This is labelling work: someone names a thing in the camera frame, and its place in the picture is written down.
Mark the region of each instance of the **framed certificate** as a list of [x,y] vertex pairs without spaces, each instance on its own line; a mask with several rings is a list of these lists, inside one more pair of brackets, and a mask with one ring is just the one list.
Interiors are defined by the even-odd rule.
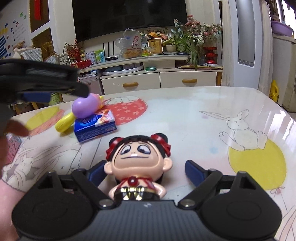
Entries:
[[153,54],[163,54],[162,38],[148,39],[148,46],[150,48],[153,48]]

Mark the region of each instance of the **purple ball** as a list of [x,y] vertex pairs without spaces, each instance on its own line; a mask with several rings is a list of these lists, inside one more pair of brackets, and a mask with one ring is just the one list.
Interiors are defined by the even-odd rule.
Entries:
[[87,98],[78,98],[72,105],[72,112],[78,119],[86,118],[94,114],[99,106],[99,100],[89,94]]

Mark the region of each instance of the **white curtain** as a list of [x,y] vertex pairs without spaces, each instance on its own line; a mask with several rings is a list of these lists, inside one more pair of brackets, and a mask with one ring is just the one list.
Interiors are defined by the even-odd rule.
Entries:
[[272,72],[274,65],[273,39],[269,17],[270,9],[265,0],[260,1],[263,21],[263,51],[258,90],[260,90],[262,93],[268,96],[272,81]]
[[232,54],[232,30],[230,7],[228,0],[222,1],[222,23],[223,23],[223,75],[221,86],[234,85],[234,61]]

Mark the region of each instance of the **drawer handle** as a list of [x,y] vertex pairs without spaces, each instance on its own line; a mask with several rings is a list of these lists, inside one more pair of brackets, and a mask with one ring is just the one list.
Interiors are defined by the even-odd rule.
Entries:
[[192,79],[192,80],[182,80],[184,84],[191,84],[191,83],[197,83],[197,79]]
[[134,83],[124,83],[124,84],[122,85],[122,87],[123,87],[123,88],[127,88],[127,87],[136,87],[136,86],[138,86],[138,85],[139,85],[138,82],[134,82]]

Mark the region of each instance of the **figurine eye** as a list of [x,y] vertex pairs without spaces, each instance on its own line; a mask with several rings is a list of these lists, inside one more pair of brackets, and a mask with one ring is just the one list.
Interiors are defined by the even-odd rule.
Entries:
[[141,152],[141,153],[144,153],[144,154],[150,154],[151,153],[149,147],[145,146],[145,145],[138,146],[138,152]]
[[128,153],[129,151],[131,150],[131,146],[125,146],[122,151],[121,151],[121,155],[125,154],[125,153]]

